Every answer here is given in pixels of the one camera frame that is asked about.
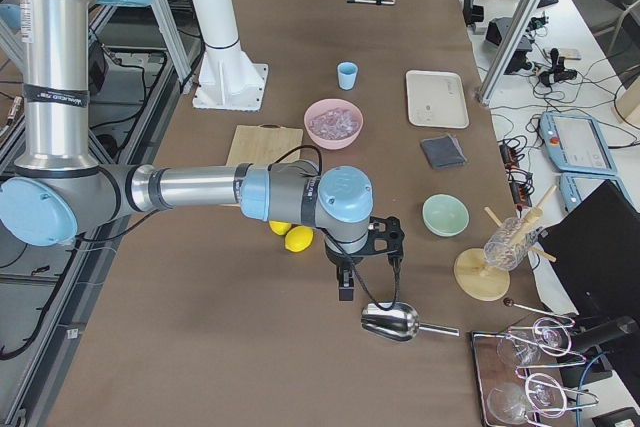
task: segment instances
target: wooden cutting board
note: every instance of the wooden cutting board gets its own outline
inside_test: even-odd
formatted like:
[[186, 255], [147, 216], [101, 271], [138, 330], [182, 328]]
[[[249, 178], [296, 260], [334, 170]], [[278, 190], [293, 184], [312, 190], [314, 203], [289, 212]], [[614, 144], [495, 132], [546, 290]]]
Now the wooden cutting board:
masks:
[[[302, 129], [290, 129], [277, 125], [238, 125], [231, 142], [228, 166], [243, 162], [270, 164], [285, 152], [302, 143]], [[300, 151], [287, 157], [287, 162], [300, 158]]]

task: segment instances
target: pink bowl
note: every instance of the pink bowl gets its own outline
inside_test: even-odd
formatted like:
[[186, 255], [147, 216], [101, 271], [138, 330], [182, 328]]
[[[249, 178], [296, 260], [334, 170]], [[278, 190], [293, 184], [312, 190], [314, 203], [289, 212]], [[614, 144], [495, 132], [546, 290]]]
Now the pink bowl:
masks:
[[[320, 115], [325, 114], [333, 109], [348, 110], [349, 112], [351, 112], [353, 117], [358, 120], [358, 124], [359, 124], [358, 129], [349, 137], [345, 137], [344, 139], [331, 140], [331, 139], [324, 139], [314, 134], [313, 132], [311, 132], [311, 128], [309, 127], [311, 124], [311, 121], [316, 117], [319, 117]], [[347, 102], [346, 100], [342, 100], [342, 99], [319, 100], [315, 104], [312, 104], [304, 113], [304, 126], [307, 129], [307, 133], [309, 134], [309, 137], [311, 137], [311, 140], [313, 140], [320, 147], [323, 147], [329, 150], [343, 149], [347, 145], [350, 145], [354, 140], [356, 140], [356, 138], [360, 134], [363, 124], [364, 124], [364, 118], [362, 117], [362, 112], [360, 112], [360, 109], [358, 109], [351, 102]]]

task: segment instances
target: yellow lemon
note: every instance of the yellow lemon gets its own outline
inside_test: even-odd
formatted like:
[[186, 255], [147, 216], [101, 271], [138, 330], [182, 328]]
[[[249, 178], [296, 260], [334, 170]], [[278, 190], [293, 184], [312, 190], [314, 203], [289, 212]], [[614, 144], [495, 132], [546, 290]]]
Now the yellow lemon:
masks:
[[291, 230], [291, 224], [289, 222], [279, 222], [277, 220], [270, 220], [269, 227], [278, 235], [284, 235]]
[[313, 229], [299, 225], [291, 229], [284, 238], [284, 246], [291, 252], [302, 252], [311, 245]]

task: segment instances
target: green bowl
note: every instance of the green bowl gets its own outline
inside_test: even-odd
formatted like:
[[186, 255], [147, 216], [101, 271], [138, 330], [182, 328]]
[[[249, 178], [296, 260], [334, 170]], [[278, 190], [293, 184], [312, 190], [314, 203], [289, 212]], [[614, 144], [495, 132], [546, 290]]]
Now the green bowl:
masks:
[[422, 220], [431, 232], [441, 237], [458, 235], [469, 225], [469, 211], [455, 197], [437, 194], [425, 200]]

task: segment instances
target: blue cable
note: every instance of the blue cable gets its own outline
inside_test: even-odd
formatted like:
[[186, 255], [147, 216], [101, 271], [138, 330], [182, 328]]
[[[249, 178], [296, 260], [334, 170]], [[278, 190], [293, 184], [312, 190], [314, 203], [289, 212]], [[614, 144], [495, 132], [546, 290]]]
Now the blue cable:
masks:
[[[593, 366], [593, 364], [595, 364], [600, 357], [604, 357], [605, 354], [608, 354], [608, 352], [600, 352], [598, 355], [596, 355], [593, 359], [591, 359], [587, 365], [585, 365], [584, 370], [582, 371], [582, 375], [580, 376], [580, 382], [578, 382], [578, 390], [582, 390], [582, 386], [584, 385], [584, 381], [587, 378], [587, 374], [589, 373], [589, 370], [591, 369], [591, 367]], [[576, 395], [576, 407], [580, 407], [580, 404], [578, 403], [578, 400], [580, 399], [580, 394]], [[580, 412], [581, 410], [578, 408], [576, 409], [576, 427], [582, 427], [582, 422], [580, 420]]]

